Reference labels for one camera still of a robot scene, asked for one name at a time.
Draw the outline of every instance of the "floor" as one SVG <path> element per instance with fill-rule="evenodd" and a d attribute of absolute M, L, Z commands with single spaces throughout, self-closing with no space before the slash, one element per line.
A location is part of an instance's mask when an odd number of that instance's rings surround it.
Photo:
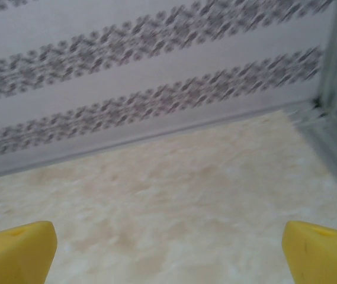
<path fill-rule="evenodd" d="M 0 177 L 0 230 L 51 220 L 52 283 L 293 283 L 288 220 L 337 184 L 282 112 Z"/>

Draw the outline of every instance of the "hole in yellow plastic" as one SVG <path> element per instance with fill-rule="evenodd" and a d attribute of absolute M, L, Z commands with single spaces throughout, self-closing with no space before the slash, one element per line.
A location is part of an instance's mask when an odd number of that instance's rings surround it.
<path fill-rule="evenodd" d="M 16 237 L 16 236 L 22 234 L 24 231 L 25 231 L 25 229 L 14 230 L 14 231 L 10 232 L 9 235 L 11 235 L 13 237 Z"/>
<path fill-rule="evenodd" d="M 313 231 L 320 235 L 324 235 L 325 237 L 331 237 L 332 235 L 335 235 L 334 232 L 322 228 L 313 228 Z"/>

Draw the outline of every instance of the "yellow object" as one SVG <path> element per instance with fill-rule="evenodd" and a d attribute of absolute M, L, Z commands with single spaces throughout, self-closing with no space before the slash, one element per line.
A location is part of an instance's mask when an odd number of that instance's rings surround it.
<path fill-rule="evenodd" d="M 43 284 L 57 247 L 51 222 L 0 232 L 0 284 Z"/>
<path fill-rule="evenodd" d="M 337 230 L 290 221 L 282 245 L 296 284 L 337 284 Z"/>

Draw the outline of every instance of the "patterned wallpaper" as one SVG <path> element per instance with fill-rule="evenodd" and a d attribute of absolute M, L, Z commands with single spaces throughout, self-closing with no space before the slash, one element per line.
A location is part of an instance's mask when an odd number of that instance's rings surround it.
<path fill-rule="evenodd" d="M 0 0 L 0 11 L 23 7 L 0 13 L 0 21 L 17 15 L 19 20 L 28 11 L 47 13 L 49 1 Z M 1 166 L 38 163 L 44 159 L 40 149 L 52 159 L 71 139 L 80 153 L 83 143 L 91 147 L 80 137 L 110 135 L 112 128 L 135 125 L 138 132 L 143 125 L 143 131 L 158 133 L 168 127 L 158 118 L 172 114 L 178 122 L 169 126 L 180 129 L 188 120 L 196 123 L 194 109 L 206 121 L 211 109 L 231 115 L 225 105 L 247 113 L 315 96 L 333 0 L 183 2 L 164 11 L 143 10 L 102 30 L 57 32 L 39 48 L 25 52 L 20 46 L 18 54 L 0 57 Z M 90 0 L 88 9 L 111 9 L 110 3 Z M 93 22 L 106 20 L 93 17 Z M 54 28 L 48 21 L 43 25 Z M 19 31 L 15 36 L 27 45 L 33 40 Z"/>

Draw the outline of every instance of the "beige floor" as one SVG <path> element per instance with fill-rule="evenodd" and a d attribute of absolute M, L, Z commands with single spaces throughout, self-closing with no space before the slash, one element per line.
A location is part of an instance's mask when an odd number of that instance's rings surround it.
<path fill-rule="evenodd" d="M 337 184 L 282 112 L 0 177 L 0 230 L 53 221 L 52 283 L 293 283 L 288 220 Z"/>

